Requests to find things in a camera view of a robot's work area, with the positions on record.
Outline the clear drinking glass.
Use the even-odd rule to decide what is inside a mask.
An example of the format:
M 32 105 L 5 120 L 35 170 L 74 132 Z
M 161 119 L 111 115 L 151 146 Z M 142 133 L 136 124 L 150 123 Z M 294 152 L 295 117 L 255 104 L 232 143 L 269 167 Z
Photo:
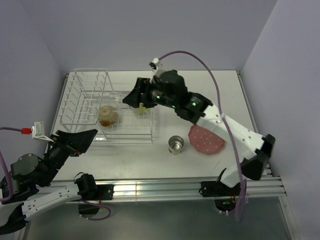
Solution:
M 112 91 L 107 97 L 107 105 L 113 107 L 115 110 L 131 109 L 132 107 L 123 103 L 123 99 L 129 94 L 128 91 Z

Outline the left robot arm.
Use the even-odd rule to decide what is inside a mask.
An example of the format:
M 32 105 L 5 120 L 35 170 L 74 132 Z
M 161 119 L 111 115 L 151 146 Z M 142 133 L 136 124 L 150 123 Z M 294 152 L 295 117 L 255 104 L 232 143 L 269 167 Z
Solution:
M 35 216 L 68 201 L 91 200 L 98 188 L 94 176 L 82 174 L 71 184 L 56 192 L 37 199 L 29 199 L 39 192 L 40 187 L 49 187 L 69 157 L 86 153 L 93 142 L 97 129 L 70 133 L 58 130 L 44 139 L 48 141 L 43 157 L 33 153 L 22 155 L 5 170 L 0 182 L 0 233 L 17 232 Z

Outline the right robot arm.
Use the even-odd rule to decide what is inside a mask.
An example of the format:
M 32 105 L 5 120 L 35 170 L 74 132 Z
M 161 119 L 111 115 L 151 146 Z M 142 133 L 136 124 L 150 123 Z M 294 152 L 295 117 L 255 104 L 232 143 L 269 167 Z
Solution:
M 140 104 L 147 109 L 157 105 L 171 108 L 181 119 L 231 142 L 236 150 L 236 164 L 224 170 L 216 183 L 222 195 L 229 194 L 245 179 L 260 180 L 276 142 L 273 135 L 249 130 L 222 113 L 205 96 L 188 91 L 184 78 L 176 70 L 164 71 L 152 78 L 137 78 L 133 90 L 122 102 L 135 109 Z

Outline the beige bowl with flower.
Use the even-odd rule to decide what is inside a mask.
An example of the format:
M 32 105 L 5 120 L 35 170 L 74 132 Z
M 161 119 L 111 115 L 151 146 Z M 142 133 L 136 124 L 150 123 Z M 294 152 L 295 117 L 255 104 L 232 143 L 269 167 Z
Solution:
M 110 105 L 104 105 L 100 107 L 97 121 L 102 127 L 110 127 L 114 125 L 118 119 L 119 115 L 116 108 Z

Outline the yellow-green mug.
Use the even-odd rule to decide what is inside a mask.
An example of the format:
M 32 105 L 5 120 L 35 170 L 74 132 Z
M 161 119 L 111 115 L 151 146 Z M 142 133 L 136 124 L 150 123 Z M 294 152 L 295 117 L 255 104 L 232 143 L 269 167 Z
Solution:
M 143 103 L 139 103 L 139 107 L 138 108 L 135 108 L 134 110 L 133 110 L 133 112 L 136 114 L 136 115 L 143 115 L 143 114 L 148 114 L 149 113 L 149 109 L 148 108 L 146 108 L 145 106 L 144 106 L 144 104 Z

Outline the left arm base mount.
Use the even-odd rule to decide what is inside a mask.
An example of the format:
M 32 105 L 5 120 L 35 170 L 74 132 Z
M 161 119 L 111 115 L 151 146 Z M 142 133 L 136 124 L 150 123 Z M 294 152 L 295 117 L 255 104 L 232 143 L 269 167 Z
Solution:
M 114 195 L 114 185 L 113 184 L 98 184 L 97 192 L 91 201 L 98 201 L 101 204 L 103 201 L 111 201 Z M 83 202 L 78 204 L 78 212 L 80 215 L 88 216 L 93 218 L 99 211 L 97 206 L 89 205 Z

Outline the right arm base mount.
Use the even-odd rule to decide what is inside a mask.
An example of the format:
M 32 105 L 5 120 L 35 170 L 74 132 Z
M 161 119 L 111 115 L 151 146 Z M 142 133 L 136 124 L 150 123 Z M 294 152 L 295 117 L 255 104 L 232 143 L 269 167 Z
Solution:
M 220 181 L 202 181 L 199 194 L 204 198 L 221 198 L 214 201 L 216 208 L 220 211 L 233 211 L 236 208 L 236 196 L 240 195 L 241 184 L 238 183 L 230 188 Z

